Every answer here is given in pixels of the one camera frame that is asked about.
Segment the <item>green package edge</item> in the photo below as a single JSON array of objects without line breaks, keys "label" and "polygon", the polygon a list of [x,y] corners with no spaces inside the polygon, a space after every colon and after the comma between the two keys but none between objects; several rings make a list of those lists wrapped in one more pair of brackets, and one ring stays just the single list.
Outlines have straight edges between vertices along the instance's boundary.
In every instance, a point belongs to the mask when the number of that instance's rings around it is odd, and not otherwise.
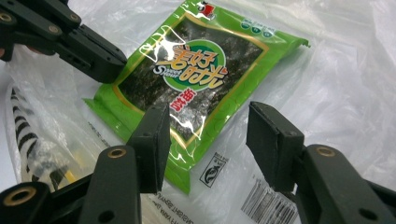
[{"label": "green package edge", "polygon": [[[197,9],[194,11],[198,2],[200,1],[195,0],[184,2],[163,23],[163,25],[172,26],[173,24],[176,24],[178,20],[180,20],[180,15],[187,13],[186,8],[193,13],[198,13]],[[249,71],[248,74],[243,75],[248,76],[241,78],[241,80],[243,80],[242,84],[245,88],[239,88],[239,90],[237,88],[232,88],[226,95],[227,97],[224,97],[219,102],[217,109],[219,106],[227,104],[227,102],[224,101],[229,98],[233,98],[235,105],[230,106],[231,109],[227,110],[225,114],[220,113],[218,110],[218,113],[212,113],[210,115],[213,120],[223,120],[220,127],[216,126],[217,123],[215,122],[208,122],[204,127],[203,135],[201,136],[201,141],[199,141],[198,146],[196,146],[196,144],[190,144],[187,149],[181,149],[176,139],[174,137],[171,138],[172,145],[170,148],[168,162],[166,164],[165,177],[187,194],[191,190],[190,169],[205,155],[229,117],[239,109],[239,107],[246,101],[250,94],[253,93],[257,86],[266,77],[268,72],[280,59],[289,55],[301,45],[308,46],[308,41],[306,39],[280,31],[275,31],[274,35],[270,38],[264,37],[260,34],[254,35],[251,33],[250,29],[245,30],[241,27],[241,22],[244,17],[217,6],[215,12],[217,16],[213,21],[208,21],[203,18],[196,20],[212,22],[212,25],[218,27],[226,28],[245,35],[252,35],[255,39],[264,43],[268,47],[268,50],[259,61],[255,62],[255,67]],[[162,26],[160,26],[154,34],[159,33]],[[155,40],[150,39],[149,37],[145,43],[154,44]],[[138,50],[131,55],[118,79],[124,79],[134,71],[134,67],[137,66],[135,62],[141,58],[141,55],[142,54]],[[113,91],[114,85],[118,86],[118,84],[102,85],[93,99],[84,99],[84,101],[88,107],[116,133],[116,135],[118,135],[124,142],[127,142],[132,132],[143,118],[143,114],[136,113],[128,105],[123,103]]]}]

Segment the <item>seaweed snack package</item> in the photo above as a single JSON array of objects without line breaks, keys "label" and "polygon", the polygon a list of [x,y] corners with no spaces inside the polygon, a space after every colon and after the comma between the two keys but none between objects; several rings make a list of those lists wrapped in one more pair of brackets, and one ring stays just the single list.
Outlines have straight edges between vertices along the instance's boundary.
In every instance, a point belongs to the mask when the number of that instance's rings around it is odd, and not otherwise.
[{"label": "seaweed snack package", "polygon": [[145,111],[171,108],[166,178],[190,192],[190,169],[275,64],[305,39],[224,8],[186,1],[87,105],[127,141]]}]

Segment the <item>black mechanical part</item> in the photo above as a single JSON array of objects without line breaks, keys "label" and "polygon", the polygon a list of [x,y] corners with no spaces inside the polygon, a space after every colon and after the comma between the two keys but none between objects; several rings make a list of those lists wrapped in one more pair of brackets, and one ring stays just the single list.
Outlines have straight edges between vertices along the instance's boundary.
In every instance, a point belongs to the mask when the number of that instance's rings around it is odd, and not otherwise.
[{"label": "black mechanical part", "polygon": [[9,62],[15,44],[59,57],[103,83],[113,82],[126,57],[86,25],[60,0],[0,0],[1,60]]},{"label": "black mechanical part", "polygon": [[92,175],[52,194],[39,182],[3,191],[0,223],[141,223],[140,193],[162,188],[169,120],[169,105],[151,107],[128,145],[104,150]]},{"label": "black mechanical part", "polygon": [[[282,134],[290,132],[295,138]],[[274,190],[291,191],[290,182],[297,184],[295,201],[304,224],[396,223],[395,192],[362,179],[335,148],[305,147],[302,140],[271,106],[250,104],[247,145]]]}]

